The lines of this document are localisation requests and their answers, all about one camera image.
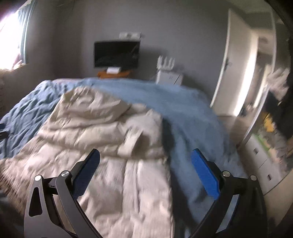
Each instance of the yellow object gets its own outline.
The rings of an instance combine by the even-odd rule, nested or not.
[[[267,116],[265,117],[263,126],[267,132],[273,132],[275,130],[273,125],[273,119],[271,118],[270,114],[267,114]]]

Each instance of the metal screw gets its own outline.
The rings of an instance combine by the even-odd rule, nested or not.
[[[64,170],[62,173],[61,173],[61,176],[62,177],[67,177],[69,175],[69,171],[68,170]]]
[[[256,181],[257,180],[257,177],[255,175],[251,175],[250,176],[250,179],[253,180],[253,181]]]
[[[223,171],[222,174],[224,177],[230,177],[230,175],[231,175],[229,171]]]
[[[41,178],[42,178],[42,176],[37,175],[37,176],[35,177],[35,180],[36,180],[36,181],[39,181],[39,180],[41,180]]]

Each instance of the television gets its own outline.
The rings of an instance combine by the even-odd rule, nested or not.
[[[95,67],[138,67],[140,41],[98,41],[94,44]]]

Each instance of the white duvet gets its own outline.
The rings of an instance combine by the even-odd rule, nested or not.
[[[17,156],[0,160],[1,187],[23,212],[37,174],[58,176],[96,148],[101,162],[78,202],[98,232],[104,238],[170,238],[172,194],[161,135],[161,116],[152,109],[79,87],[61,97]]]

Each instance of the sunlight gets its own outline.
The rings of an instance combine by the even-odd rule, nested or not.
[[[5,19],[0,31],[0,69],[12,69],[13,63],[20,53],[21,26],[18,11]]]

